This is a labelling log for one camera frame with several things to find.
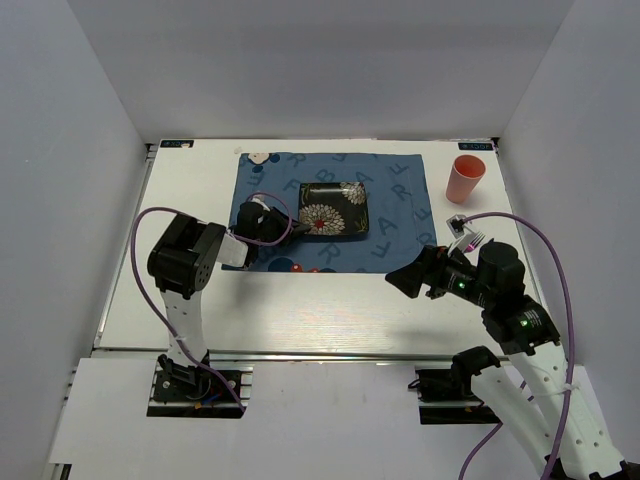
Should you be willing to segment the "black floral square plate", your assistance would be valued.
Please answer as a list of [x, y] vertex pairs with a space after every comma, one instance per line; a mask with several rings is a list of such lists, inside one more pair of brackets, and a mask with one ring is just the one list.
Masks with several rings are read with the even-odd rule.
[[298, 221], [309, 227], [309, 235], [355, 237], [368, 234], [370, 221], [364, 184], [301, 184], [298, 194]]

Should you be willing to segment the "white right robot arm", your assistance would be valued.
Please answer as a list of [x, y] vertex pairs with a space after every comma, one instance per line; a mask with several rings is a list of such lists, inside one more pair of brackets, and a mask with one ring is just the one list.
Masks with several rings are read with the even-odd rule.
[[490, 241], [477, 263], [457, 248], [426, 246], [410, 264], [386, 275], [410, 298], [455, 295], [480, 307], [483, 324], [522, 376], [524, 396], [498, 358], [478, 346], [452, 359], [451, 384], [477, 397], [509, 429], [545, 479], [636, 479], [637, 468], [613, 445], [580, 388], [567, 378], [569, 361], [546, 310], [526, 294], [517, 250]]

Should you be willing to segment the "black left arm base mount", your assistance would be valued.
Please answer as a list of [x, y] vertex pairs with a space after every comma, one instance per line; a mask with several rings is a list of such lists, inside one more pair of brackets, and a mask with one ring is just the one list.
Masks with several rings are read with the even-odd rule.
[[146, 415], [151, 418], [241, 419], [250, 398], [249, 371], [156, 362]]

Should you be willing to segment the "blue cartoon print cloth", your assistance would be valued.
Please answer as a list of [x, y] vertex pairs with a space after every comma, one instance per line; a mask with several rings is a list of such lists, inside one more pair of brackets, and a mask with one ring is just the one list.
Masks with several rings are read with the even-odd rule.
[[243, 153], [238, 160], [230, 221], [255, 192], [268, 206], [298, 220], [303, 183], [362, 182], [369, 233], [355, 237], [306, 234], [288, 246], [261, 246], [255, 272], [387, 273], [411, 262], [436, 230], [420, 155], [375, 153]]

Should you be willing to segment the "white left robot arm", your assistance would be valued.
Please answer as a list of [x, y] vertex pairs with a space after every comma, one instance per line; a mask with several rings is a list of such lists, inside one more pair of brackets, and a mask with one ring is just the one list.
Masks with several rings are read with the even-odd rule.
[[174, 216], [149, 254], [147, 271], [161, 293], [170, 336], [168, 353], [159, 364], [177, 378], [177, 387], [188, 398], [202, 398], [211, 387], [201, 297], [214, 266], [246, 269], [257, 260], [261, 246], [287, 246], [310, 231], [309, 225], [260, 199], [242, 203], [230, 227], [184, 213]]

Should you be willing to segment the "pink plastic cup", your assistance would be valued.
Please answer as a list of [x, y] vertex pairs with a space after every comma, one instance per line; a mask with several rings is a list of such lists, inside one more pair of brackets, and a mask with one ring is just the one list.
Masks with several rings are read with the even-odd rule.
[[480, 158], [473, 155], [458, 156], [452, 164], [446, 198], [456, 204], [465, 202], [485, 173], [486, 165]]

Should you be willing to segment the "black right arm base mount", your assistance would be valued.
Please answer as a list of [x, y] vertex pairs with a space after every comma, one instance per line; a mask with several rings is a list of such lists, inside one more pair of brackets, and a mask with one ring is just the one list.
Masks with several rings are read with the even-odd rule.
[[421, 425], [495, 425], [498, 417], [478, 397], [456, 386], [448, 369], [418, 369], [408, 390], [418, 397]]

